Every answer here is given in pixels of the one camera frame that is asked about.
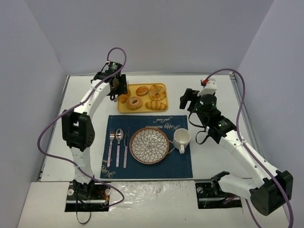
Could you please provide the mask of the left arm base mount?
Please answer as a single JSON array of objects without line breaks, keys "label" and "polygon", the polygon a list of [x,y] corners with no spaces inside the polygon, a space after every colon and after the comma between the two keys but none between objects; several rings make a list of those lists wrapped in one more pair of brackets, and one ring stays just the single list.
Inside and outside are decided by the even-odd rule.
[{"label": "left arm base mount", "polygon": [[76,202],[76,190],[72,183],[68,186],[66,195],[65,212],[107,212],[109,210],[109,195],[106,192],[110,190],[107,186],[96,184],[88,198],[78,190],[78,201]]}]

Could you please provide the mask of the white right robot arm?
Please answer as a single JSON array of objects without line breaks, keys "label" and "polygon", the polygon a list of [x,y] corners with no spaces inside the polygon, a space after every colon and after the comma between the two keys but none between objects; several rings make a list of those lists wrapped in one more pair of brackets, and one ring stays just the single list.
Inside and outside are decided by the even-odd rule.
[{"label": "white right robot arm", "polygon": [[199,126],[218,145],[226,149],[248,172],[245,180],[222,171],[211,178],[211,185],[217,195],[232,193],[251,201],[254,208],[268,216],[291,199],[293,176],[288,171],[280,171],[268,163],[237,132],[237,127],[217,109],[214,94],[200,95],[197,90],[186,89],[180,97],[180,109],[196,114]]}]

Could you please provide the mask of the large orange striped croissant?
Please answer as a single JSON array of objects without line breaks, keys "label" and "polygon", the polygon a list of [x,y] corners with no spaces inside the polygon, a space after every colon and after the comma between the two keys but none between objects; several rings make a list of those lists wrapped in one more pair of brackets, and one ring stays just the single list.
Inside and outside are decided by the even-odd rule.
[{"label": "large orange striped croissant", "polygon": [[131,91],[130,91],[130,89],[127,89],[126,94],[122,94],[122,95],[119,96],[119,101],[122,104],[124,104],[129,99],[130,96],[131,96]]}]

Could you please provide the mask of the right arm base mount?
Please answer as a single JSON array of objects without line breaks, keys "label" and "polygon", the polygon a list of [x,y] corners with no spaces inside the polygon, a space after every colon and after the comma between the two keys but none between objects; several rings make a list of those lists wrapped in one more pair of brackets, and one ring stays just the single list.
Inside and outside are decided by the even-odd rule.
[{"label": "right arm base mount", "polygon": [[230,193],[218,196],[211,187],[210,181],[195,182],[198,209],[241,208],[240,197]]}]

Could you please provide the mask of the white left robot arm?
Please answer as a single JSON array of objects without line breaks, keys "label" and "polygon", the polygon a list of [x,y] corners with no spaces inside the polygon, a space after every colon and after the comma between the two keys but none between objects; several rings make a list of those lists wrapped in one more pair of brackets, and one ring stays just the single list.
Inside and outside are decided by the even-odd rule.
[{"label": "white left robot arm", "polygon": [[126,75],[121,74],[122,64],[108,62],[106,65],[108,69],[98,72],[91,80],[91,86],[81,100],[82,104],[62,116],[62,137],[76,163],[73,187],[84,193],[94,186],[90,158],[90,147],[95,139],[93,115],[106,96],[114,100],[115,96],[127,93]]}]

